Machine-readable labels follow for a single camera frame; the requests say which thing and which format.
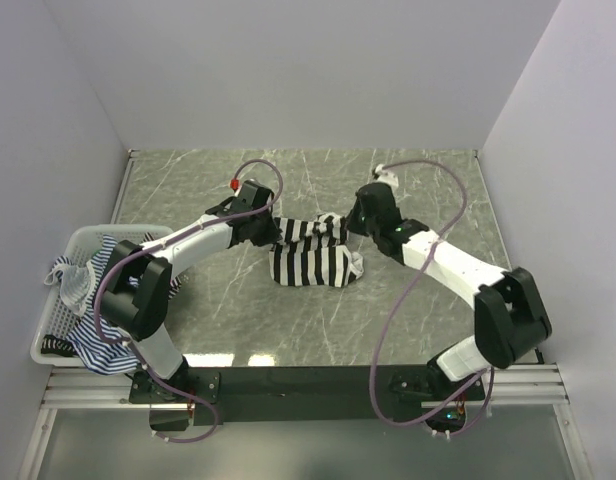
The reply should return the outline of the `black white striped tank top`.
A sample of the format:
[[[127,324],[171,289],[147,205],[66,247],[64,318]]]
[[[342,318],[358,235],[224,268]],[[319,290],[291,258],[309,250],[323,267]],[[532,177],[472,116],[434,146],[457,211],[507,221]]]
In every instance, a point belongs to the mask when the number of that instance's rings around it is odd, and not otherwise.
[[[324,213],[312,221],[274,218],[280,239],[269,251],[272,280],[288,287],[344,288],[364,274],[364,258],[347,246],[344,216]]]

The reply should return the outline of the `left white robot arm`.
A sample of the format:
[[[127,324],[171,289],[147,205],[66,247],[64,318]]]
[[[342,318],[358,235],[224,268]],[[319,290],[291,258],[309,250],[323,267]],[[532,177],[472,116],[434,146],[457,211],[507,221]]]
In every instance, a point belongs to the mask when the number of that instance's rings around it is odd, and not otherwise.
[[[93,300],[95,327],[101,321],[122,331],[141,367],[154,375],[152,389],[164,401],[181,399],[189,365],[165,327],[171,282],[207,257],[243,242],[268,246],[280,238],[272,217],[271,189],[247,180],[192,224],[159,240],[114,248]]]

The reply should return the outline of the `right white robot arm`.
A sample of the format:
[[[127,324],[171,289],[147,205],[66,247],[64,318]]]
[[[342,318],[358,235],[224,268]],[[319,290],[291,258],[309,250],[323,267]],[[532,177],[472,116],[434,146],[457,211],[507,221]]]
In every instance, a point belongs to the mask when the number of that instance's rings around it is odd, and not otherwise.
[[[427,364],[427,387],[435,397],[452,397],[464,379],[488,367],[508,368],[551,336],[528,270],[488,264],[425,224],[403,218],[389,185],[361,187],[347,223],[351,232],[371,238],[383,255],[436,280],[471,307],[474,333]]]

